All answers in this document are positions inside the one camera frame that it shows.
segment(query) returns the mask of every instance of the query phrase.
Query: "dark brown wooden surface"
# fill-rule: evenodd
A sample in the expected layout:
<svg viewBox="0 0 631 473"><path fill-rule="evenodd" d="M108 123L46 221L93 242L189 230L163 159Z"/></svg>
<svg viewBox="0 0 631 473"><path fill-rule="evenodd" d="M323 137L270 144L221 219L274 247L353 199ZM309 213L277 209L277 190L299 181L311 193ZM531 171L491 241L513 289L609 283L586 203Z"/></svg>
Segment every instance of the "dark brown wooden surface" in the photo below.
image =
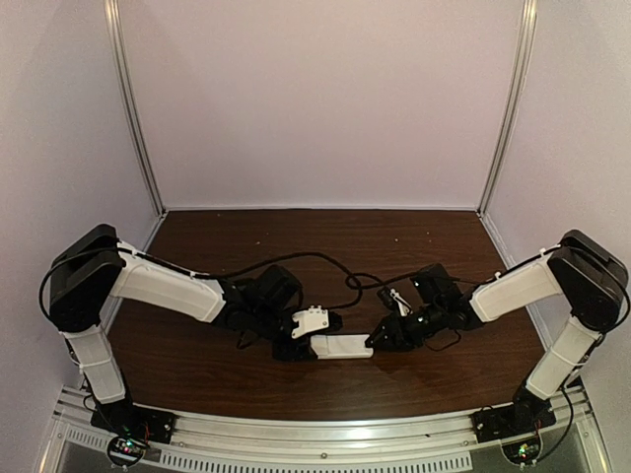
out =
<svg viewBox="0 0 631 473"><path fill-rule="evenodd" d="M199 271L230 272L260 259L323 251L353 271L383 278L443 262L462 278L502 269L474 213L412 211L171 212L151 247ZM352 299L337 269L313 259L285 264L303 282L307 304ZM407 281L395 285L420 303ZM345 332L368 333L386 315L374 292L347 310ZM439 348L451 332L430 341ZM463 332L441 353L376 353L369 360L284 364L261 340L166 309L125 302L109 334L134 399L168 409L278 420L406 417L506 402L543 350L524 310Z"/></svg>

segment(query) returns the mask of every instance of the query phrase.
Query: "metal frame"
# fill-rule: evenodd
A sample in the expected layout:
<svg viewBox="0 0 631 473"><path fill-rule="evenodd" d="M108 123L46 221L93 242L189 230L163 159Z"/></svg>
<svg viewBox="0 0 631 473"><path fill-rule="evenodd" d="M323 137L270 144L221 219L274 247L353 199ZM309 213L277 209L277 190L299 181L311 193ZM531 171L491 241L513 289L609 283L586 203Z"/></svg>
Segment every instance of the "metal frame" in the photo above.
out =
<svg viewBox="0 0 631 473"><path fill-rule="evenodd" d="M522 97L524 83L526 82L526 72L532 53L532 43L536 28L536 6L537 0L524 1L524 11L522 13L522 24L520 26L515 64L513 65L511 88L509 89L506 109L504 110L500 135L495 146L493 162L486 179L486 184L484 185L480 205L478 206L478 213L482 216L486 214L491 202L491 197L495 191L500 170L502 169L502 164L506 157L513 128L515 127L515 118Z"/></svg>
<svg viewBox="0 0 631 473"><path fill-rule="evenodd" d="M580 447L590 471L608 473L610 466L592 406L581 387L568 390L580 433ZM64 387L53 414L51 436L38 462L40 473L56 473L65 443L103 450L112 434L90 426L92 413L83 406L88 393ZM545 429L565 429L569 409L557 393L552 408L559 420ZM467 410L405 419L350 422L288 422L237 419L175 412L170 445L157 445L147 464L176 471L357 472L470 471L470 453L500 442L478 444ZM209 465L222 466L211 470Z"/></svg>
<svg viewBox="0 0 631 473"><path fill-rule="evenodd" d="M120 16L118 12L118 0L105 0L105 18L107 20L107 30L111 39L111 47L114 55L114 64L118 75L118 84L122 95L125 116L129 125L129 132L136 151L136 158L140 171L149 192L151 205L157 216L161 217L165 213L165 205L160 195L158 183L151 167L147 145L142 134L140 126L140 118L138 117L138 108L136 99L134 98L133 87L131 85L131 76L129 75L129 66L127 64L127 56L125 54L125 45L122 36L122 26L120 24Z"/></svg>

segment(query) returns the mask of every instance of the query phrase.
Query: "robotic arm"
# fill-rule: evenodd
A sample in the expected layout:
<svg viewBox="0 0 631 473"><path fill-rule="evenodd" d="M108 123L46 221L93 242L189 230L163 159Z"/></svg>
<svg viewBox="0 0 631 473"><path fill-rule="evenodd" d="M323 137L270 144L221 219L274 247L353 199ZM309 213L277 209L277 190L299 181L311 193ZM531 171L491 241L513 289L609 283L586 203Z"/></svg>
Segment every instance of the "robotic arm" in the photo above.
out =
<svg viewBox="0 0 631 473"><path fill-rule="evenodd" d="M150 432L149 439L165 442L173 415L133 404L100 327L99 312L108 296L159 305L220 328L250 330L271 341L275 359L299 361L412 350L441 330L476 329L517 308L564 295L572 316L513 404L473 416L478 439L487 441L530 432L536 422L542 427L555 422L548 399L622 321L618 315L628 282L619 260L571 231L556 246L464 294L442 265L428 266L411 278L424 302L421 308L412 310L395 290L384 288L379 296L390 314L370 336L331 336L341 328L341 317L321 307L291 307L302 286L280 266L236 282L194 273L137 251L107 225L94 228L55 259L47 277L48 318L91 386L99 414L93 423L105 422L100 427L133 439L147 439Z"/></svg>

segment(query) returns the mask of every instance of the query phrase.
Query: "white wall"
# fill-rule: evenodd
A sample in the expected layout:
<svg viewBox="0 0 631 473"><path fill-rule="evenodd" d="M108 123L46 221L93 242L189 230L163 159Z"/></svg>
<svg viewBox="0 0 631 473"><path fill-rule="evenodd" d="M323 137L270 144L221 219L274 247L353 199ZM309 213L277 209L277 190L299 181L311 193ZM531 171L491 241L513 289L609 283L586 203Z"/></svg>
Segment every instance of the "white wall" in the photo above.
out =
<svg viewBox="0 0 631 473"><path fill-rule="evenodd" d="M1 0L0 470L33 471L77 371L36 302L51 259L110 222L154 222L122 110L102 1Z"/></svg>
<svg viewBox="0 0 631 473"><path fill-rule="evenodd" d="M165 204L474 208L522 6L122 2Z"/></svg>
<svg viewBox="0 0 631 473"><path fill-rule="evenodd" d="M578 228L631 266L631 3L539 2L517 127L490 217L520 260ZM552 334L568 310L539 309ZM585 368L615 471L631 448L631 321Z"/></svg>

